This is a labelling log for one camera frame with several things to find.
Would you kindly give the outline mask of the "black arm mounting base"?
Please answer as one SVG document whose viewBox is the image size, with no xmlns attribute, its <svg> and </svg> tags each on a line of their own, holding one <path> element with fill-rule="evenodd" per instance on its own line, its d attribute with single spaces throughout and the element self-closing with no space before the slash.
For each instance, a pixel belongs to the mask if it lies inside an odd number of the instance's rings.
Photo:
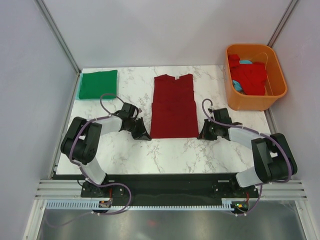
<svg viewBox="0 0 320 240">
<path fill-rule="evenodd" d="M 118 186 L 100 188 L 84 182 L 83 198 L 111 196 L 117 203 L 217 203 L 221 199 L 254 199 L 259 191 L 254 186 L 241 188 L 234 182 L 235 173 L 192 174 L 110 174 L 105 184 Z"/>
</svg>

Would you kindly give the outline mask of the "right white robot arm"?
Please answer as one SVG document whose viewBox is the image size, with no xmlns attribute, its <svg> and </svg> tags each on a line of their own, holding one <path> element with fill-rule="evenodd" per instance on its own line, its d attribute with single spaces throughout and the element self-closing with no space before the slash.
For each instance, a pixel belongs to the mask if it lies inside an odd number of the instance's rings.
<svg viewBox="0 0 320 240">
<path fill-rule="evenodd" d="M 244 127 L 240 122 L 232 121 L 227 108 L 208 108 L 204 113 L 207 119 L 199 139 L 215 141 L 222 138 L 252 151 L 253 167 L 238 172 L 229 184 L 233 196 L 242 196 L 250 186 L 286 183 L 298 172 L 295 158 L 282 133 L 267 135 Z"/>
</svg>

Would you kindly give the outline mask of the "dark red t shirt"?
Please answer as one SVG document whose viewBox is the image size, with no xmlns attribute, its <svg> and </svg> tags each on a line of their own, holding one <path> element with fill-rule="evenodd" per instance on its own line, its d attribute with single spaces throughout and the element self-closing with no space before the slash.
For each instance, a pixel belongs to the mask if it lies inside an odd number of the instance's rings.
<svg viewBox="0 0 320 240">
<path fill-rule="evenodd" d="M 151 110 L 153 139 L 196 138 L 199 128 L 193 75 L 155 77 Z"/>
</svg>

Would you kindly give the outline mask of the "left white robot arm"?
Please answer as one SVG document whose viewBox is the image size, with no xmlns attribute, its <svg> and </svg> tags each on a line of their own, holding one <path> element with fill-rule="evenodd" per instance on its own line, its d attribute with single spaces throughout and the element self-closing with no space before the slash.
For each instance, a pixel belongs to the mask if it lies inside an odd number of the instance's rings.
<svg viewBox="0 0 320 240">
<path fill-rule="evenodd" d="M 138 107 L 125 102 L 120 110 L 107 116 L 89 120 L 77 116 L 72 120 L 62 140 L 61 153 L 79 167 L 86 181 L 93 184 L 92 191 L 99 197 L 106 196 L 110 191 L 108 175 L 96 158 L 100 137 L 113 132 L 127 131 L 134 140 L 151 141 L 152 138 L 139 113 Z"/>
</svg>

